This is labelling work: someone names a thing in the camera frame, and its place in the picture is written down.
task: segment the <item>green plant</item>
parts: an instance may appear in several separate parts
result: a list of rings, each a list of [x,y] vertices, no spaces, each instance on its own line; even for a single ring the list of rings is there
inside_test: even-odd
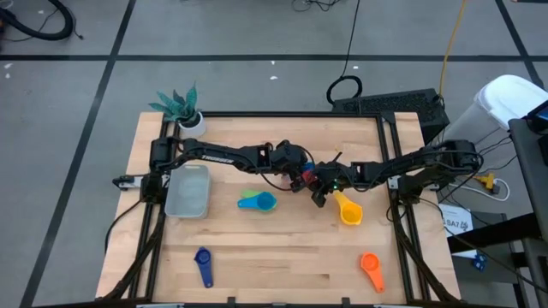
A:
[[[165,121],[178,121],[182,124],[196,121],[198,117],[198,111],[195,109],[198,101],[196,85],[188,90],[186,100],[179,96],[175,90],[173,90],[173,98],[168,98],[161,92],[157,92],[157,94],[165,106],[160,103],[150,103],[149,105],[157,111],[164,112]]]

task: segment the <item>potted plant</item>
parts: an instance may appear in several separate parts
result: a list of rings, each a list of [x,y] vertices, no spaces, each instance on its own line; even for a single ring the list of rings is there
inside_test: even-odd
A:
[[[159,103],[150,103],[149,105],[157,111],[164,112],[165,121],[176,122],[184,137],[199,137],[206,132],[204,116],[195,109],[198,101],[196,85],[188,90],[186,99],[177,94],[175,90],[173,90],[173,98],[168,98],[161,92],[158,92],[158,97],[165,105]]]

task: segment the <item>orange measuring spoon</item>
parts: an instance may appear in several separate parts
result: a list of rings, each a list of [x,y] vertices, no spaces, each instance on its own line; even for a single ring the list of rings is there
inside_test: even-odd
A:
[[[383,273],[380,267],[380,260],[374,253],[365,252],[361,256],[360,262],[361,269],[364,270],[375,287],[377,293],[384,292],[384,280]]]

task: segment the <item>white paper sign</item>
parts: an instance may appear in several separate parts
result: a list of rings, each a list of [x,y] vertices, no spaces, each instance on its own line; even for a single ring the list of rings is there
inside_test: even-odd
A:
[[[461,234],[474,229],[472,225],[472,215],[467,210],[453,205],[440,204],[439,208],[444,213],[444,226],[454,234]],[[445,236],[452,234],[445,230]],[[474,250],[468,252],[453,253],[453,256],[463,258],[475,258],[477,252]]]

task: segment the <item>yellow measuring cup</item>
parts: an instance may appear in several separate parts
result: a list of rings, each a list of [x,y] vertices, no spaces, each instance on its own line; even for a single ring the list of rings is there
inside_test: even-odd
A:
[[[341,208],[341,220],[349,226],[359,225],[363,217],[361,206],[350,201],[342,192],[334,192],[333,195]]]

